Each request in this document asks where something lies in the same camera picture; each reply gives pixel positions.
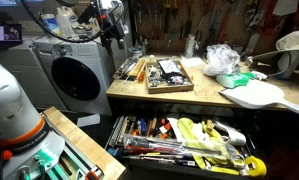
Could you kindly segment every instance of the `washing machine door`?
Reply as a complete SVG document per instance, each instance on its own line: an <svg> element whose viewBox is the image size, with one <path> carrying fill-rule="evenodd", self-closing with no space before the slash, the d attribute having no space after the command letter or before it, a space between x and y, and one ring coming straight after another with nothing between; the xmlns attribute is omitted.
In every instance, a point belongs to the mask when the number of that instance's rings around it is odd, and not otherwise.
<svg viewBox="0 0 299 180"><path fill-rule="evenodd" d="M53 80L67 95L82 101L97 98L100 83L86 65L69 57L56 59L51 67Z"/></svg>

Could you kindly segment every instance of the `wooden workbench top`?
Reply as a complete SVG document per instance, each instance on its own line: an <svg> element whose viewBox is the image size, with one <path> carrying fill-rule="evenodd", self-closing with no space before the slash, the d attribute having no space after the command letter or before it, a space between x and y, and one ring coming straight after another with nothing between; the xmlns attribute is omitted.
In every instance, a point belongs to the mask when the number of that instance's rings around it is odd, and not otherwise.
<svg viewBox="0 0 299 180"><path fill-rule="evenodd" d="M189 77L193 77L193 91L149 94L146 87L146 80L142 84L138 84L137 81L127 81L125 83L124 80L114 80L106 94L108 97L125 99L206 106L241 107L219 94L219 92L225 88L216 82L215 77L209 77L203 73L203 67L205 65L206 64L185 68ZM287 81L268 79L267 82L281 88L285 93L286 100L299 105L299 74L292 75ZM285 110L286 108L281 105L271 105L265 107L265 109Z"/></svg>
<svg viewBox="0 0 299 180"><path fill-rule="evenodd" d="M122 177L126 168L59 110L51 107L44 114L93 164L102 169L103 179L115 180Z"/></svg>

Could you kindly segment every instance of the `washing machine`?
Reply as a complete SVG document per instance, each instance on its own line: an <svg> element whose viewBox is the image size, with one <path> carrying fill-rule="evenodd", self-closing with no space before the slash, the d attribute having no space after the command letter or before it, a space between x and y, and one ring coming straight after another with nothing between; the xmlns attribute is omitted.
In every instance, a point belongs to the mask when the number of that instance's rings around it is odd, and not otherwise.
<svg viewBox="0 0 299 180"><path fill-rule="evenodd" d="M34 51L70 111L112 115L106 90L111 84L110 57L96 42L67 43L43 37Z"/></svg>

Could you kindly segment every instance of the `green object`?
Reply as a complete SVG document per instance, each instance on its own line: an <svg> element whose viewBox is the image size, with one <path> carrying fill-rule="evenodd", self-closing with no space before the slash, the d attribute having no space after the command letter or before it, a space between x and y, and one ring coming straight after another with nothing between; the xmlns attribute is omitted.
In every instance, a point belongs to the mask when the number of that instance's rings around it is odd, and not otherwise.
<svg viewBox="0 0 299 180"><path fill-rule="evenodd" d="M238 86L247 85L249 79L251 78L254 78L254 75L252 73L221 74L217 75L216 80L222 86L232 89Z"/></svg>

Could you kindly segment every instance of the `tray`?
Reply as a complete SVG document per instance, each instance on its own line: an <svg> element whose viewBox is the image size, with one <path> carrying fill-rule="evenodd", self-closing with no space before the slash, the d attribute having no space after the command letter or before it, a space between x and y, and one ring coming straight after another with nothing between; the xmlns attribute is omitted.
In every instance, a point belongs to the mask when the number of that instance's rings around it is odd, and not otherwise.
<svg viewBox="0 0 299 180"><path fill-rule="evenodd" d="M182 64L180 61L173 61L177 65L180 65L181 67ZM149 80L149 67L155 67L157 69L157 73L159 74L159 71L162 71L161 69L157 68L158 67L158 62L150 62L146 64L146 77L147 77L147 87L148 87L148 92L149 94L154 94L154 93L167 93L167 92L177 92L177 91L192 91L194 84L192 83L190 77L188 76L187 72L184 70L184 68L181 68L182 74L188 78L188 82L190 84L188 85L172 85L168 84L166 80L163 80L160 84L158 84L157 87L152 87L152 82Z"/></svg>

